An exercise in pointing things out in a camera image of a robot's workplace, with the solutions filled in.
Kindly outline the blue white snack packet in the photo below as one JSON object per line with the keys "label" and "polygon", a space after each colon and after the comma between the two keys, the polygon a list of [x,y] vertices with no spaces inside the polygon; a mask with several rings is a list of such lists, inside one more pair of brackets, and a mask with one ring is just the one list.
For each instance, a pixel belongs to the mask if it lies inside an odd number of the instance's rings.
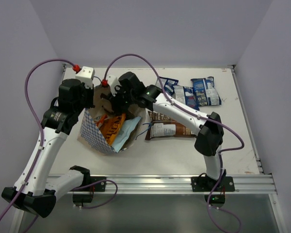
{"label": "blue white snack packet", "polygon": [[174,87],[178,84],[179,80],[165,77],[160,77],[160,80],[163,84],[163,89],[165,90],[165,92],[168,95],[172,96],[175,92]]}

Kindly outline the checkered blue paper bag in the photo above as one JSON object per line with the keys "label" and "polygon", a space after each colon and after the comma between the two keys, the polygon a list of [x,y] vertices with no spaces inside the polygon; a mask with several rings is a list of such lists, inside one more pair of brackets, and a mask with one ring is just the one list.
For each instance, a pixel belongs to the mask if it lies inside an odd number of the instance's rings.
{"label": "checkered blue paper bag", "polygon": [[[116,154],[112,146],[109,146],[106,142],[104,136],[100,132],[94,119],[98,116],[107,114],[108,118],[115,117],[116,115],[112,112],[111,104],[109,101],[102,99],[101,94],[110,94],[110,88],[104,88],[101,85],[94,88],[94,104],[95,108],[84,109],[84,114],[81,122],[80,133],[78,136],[78,141],[83,143],[85,146],[101,152],[102,154]],[[119,152],[125,151],[128,148],[132,147],[134,141],[137,137],[137,134],[142,127],[142,124],[146,119],[146,110],[138,107],[136,104],[133,104],[129,107],[129,112],[126,114],[126,120],[133,119],[135,117],[141,117],[138,125],[135,130],[130,134],[129,139],[125,142],[122,149]]]}

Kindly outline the orange snack packet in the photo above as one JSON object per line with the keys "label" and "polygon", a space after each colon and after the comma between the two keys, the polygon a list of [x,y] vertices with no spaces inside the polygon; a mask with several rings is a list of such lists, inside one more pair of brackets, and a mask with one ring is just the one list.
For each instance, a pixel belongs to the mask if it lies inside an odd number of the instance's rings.
{"label": "orange snack packet", "polygon": [[104,136],[109,146],[111,146],[115,141],[115,138],[119,134],[119,131],[122,128],[125,120],[125,113],[104,120],[102,126],[100,127],[100,132]]}

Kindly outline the dark brown kettle chips bag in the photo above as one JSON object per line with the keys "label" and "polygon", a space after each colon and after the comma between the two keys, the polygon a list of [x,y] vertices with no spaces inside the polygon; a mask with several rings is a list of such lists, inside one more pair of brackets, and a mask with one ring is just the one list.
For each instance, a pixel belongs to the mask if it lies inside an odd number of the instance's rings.
{"label": "dark brown kettle chips bag", "polygon": [[150,127],[147,130],[145,140],[149,141],[154,138],[167,138],[167,137],[181,137],[193,138],[195,135],[192,131],[180,124],[179,122],[171,119],[170,117],[148,111],[150,119]]}

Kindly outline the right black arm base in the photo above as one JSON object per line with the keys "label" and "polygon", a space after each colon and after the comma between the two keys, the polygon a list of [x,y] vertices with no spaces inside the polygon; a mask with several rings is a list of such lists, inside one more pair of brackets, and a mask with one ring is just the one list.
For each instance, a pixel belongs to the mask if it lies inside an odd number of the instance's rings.
{"label": "right black arm base", "polygon": [[[216,180],[209,178],[205,173],[199,176],[191,177],[191,186],[193,192],[209,192],[217,183]],[[226,192],[234,192],[235,186],[231,176],[223,173],[220,183],[216,186],[210,197],[209,204],[215,207],[223,207],[226,201]]]}

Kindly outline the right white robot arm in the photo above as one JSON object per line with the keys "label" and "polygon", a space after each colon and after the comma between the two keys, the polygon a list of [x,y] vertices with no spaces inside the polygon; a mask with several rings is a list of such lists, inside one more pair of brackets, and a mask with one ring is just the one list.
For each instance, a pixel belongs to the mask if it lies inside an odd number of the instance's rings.
{"label": "right white robot arm", "polygon": [[127,113],[132,105],[164,114],[188,128],[195,136],[195,149],[204,156],[206,164],[206,184],[210,190],[223,186],[223,166],[218,155],[223,142],[223,128],[217,113],[210,115],[193,109],[155,86],[145,86],[132,72],[126,72],[119,78],[106,75],[103,87],[110,88],[110,94],[101,98],[111,103],[114,114]]}

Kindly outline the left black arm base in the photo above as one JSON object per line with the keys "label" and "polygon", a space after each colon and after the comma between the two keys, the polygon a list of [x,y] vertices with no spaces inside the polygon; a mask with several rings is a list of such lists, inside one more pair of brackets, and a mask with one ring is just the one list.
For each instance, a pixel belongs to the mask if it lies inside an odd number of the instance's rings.
{"label": "left black arm base", "polygon": [[84,206],[91,203],[95,192],[104,192],[106,188],[105,179],[103,176],[90,176],[89,181],[86,181],[82,186],[72,190],[72,201],[75,205]]}

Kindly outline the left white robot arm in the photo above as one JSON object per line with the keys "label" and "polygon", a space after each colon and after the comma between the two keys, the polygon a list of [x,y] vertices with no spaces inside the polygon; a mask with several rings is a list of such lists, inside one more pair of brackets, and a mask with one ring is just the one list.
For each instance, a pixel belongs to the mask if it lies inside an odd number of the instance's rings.
{"label": "left white robot arm", "polygon": [[69,171],[48,183],[54,160],[85,108],[93,107],[94,85],[78,79],[64,80],[59,96],[44,113],[34,151],[14,186],[4,188],[1,196],[15,208],[46,218],[56,201],[69,191],[87,190],[91,185],[90,171],[72,166]]}

